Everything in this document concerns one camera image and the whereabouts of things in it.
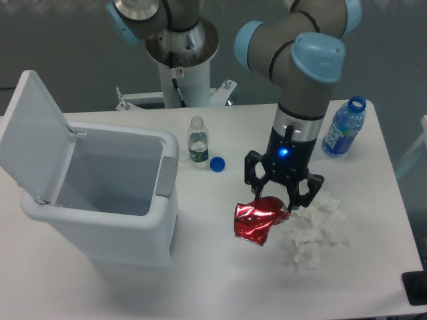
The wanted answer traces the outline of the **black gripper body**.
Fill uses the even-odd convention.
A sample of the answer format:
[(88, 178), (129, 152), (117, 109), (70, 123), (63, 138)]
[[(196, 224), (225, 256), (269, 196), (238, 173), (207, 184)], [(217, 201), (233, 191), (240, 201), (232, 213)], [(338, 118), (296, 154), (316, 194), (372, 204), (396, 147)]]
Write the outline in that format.
[(311, 141), (286, 140), (274, 128), (270, 133), (262, 164), (270, 181), (285, 185), (289, 176), (294, 184), (306, 179), (308, 164), (316, 144)]

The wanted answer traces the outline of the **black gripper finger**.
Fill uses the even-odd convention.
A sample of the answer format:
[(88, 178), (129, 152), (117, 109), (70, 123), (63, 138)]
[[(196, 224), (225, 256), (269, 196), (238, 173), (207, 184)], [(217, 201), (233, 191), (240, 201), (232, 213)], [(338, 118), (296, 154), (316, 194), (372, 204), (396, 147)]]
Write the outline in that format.
[(251, 150), (245, 156), (244, 165), (244, 181), (251, 186), (251, 191), (255, 195), (254, 199), (258, 200), (262, 196), (264, 186), (270, 181), (268, 173), (264, 173), (262, 177), (258, 177), (256, 173), (256, 165), (260, 163), (264, 169), (264, 155), (257, 151)]
[(286, 189), (289, 197), (287, 210), (289, 212), (296, 211), (300, 207), (309, 207), (314, 197), (318, 194), (324, 183), (322, 175), (308, 173), (304, 179), (304, 192), (301, 193), (300, 182), (297, 182), (293, 177), (286, 176)]

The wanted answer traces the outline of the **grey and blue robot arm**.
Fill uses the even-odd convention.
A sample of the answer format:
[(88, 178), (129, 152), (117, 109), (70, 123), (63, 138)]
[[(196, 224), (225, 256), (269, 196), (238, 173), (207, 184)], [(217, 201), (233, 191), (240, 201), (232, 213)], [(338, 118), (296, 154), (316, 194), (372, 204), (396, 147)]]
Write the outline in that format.
[[(110, 1), (106, 9), (127, 42), (145, 43), (159, 67), (167, 108), (209, 104), (209, 75), (197, 69), (209, 68), (219, 36), (198, 1)], [(294, 1), (281, 21), (251, 21), (238, 31), (236, 59), (282, 91), (266, 152), (245, 158), (244, 179), (256, 197), (266, 183), (278, 183), (293, 210), (307, 207), (320, 190), (324, 178), (308, 164), (342, 74), (341, 38), (361, 16), (359, 1)]]

